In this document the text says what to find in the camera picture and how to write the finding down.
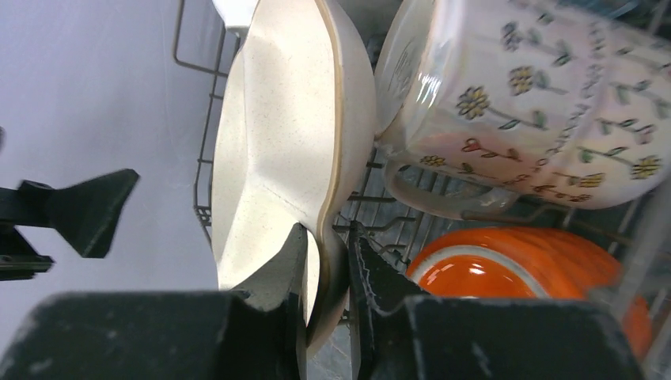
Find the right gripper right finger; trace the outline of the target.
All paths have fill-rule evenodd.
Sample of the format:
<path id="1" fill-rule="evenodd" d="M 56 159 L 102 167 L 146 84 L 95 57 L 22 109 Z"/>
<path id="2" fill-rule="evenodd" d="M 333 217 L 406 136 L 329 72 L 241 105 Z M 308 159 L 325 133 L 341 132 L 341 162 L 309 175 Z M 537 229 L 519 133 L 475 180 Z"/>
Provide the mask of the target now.
<path id="1" fill-rule="evenodd" d="M 597 302 L 431 294 L 350 227 L 356 379 L 641 379 L 645 301 L 622 321 Z"/>

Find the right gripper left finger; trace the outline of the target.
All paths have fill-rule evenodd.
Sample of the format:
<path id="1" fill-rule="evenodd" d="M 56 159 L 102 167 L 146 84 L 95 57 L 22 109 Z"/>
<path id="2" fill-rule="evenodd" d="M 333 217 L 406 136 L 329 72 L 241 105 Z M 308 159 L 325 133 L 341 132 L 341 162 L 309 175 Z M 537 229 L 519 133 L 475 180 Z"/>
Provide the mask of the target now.
<path id="1" fill-rule="evenodd" d="M 41 302 L 4 379 L 303 379 L 307 229 L 229 291 L 70 292 Z"/>

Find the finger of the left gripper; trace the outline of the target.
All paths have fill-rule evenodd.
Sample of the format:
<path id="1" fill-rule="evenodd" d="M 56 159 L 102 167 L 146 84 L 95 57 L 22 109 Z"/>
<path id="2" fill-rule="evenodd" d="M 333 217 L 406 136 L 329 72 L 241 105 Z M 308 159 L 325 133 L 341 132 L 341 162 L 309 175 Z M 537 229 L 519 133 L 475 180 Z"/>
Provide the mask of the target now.
<path id="1" fill-rule="evenodd" d="M 23 180 L 1 189 L 1 224 L 50 228 L 81 257 L 104 258 L 139 179 L 133 169 L 121 169 L 66 188 Z"/>

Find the orange mug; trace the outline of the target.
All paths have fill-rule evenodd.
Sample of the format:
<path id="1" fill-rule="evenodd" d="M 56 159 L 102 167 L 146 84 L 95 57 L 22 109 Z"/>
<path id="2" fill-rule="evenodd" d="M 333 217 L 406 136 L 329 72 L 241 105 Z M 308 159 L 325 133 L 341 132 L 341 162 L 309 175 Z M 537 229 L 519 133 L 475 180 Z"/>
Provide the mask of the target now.
<path id="1" fill-rule="evenodd" d="M 603 248 L 565 230 L 497 226 L 455 230 L 426 245 L 406 275 L 451 298 L 586 300 L 613 284 L 622 265 Z"/>

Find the cream plate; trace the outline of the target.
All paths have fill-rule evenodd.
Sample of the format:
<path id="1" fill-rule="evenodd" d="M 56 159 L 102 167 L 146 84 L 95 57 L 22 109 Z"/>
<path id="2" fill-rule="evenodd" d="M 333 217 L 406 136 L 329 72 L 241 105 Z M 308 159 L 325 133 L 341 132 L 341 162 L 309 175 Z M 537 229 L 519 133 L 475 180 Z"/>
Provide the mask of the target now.
<path id="1" fill-rule="evenodd" d="M 260 1 L 229 70 L 211 184 L 211 246 L 229 290 L 266 264 L 295 224 L 309 233 L 308 356 L 346 305 L 336 216 L 366 169 L 377 126 L 373 71 L 336 1 Z"/>

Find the white floral mug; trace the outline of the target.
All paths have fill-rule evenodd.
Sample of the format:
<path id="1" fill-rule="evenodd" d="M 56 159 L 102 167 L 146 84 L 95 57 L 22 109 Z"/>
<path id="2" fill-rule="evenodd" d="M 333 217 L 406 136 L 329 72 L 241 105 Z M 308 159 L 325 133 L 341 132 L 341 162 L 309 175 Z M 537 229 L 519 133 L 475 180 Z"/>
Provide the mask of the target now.
<path id="1" fill-rule="evenodd" d="M 556 1 L 405 1 L 374 73 L 402 203 L 626 203 L 670 173 L 670 42 Z"/>

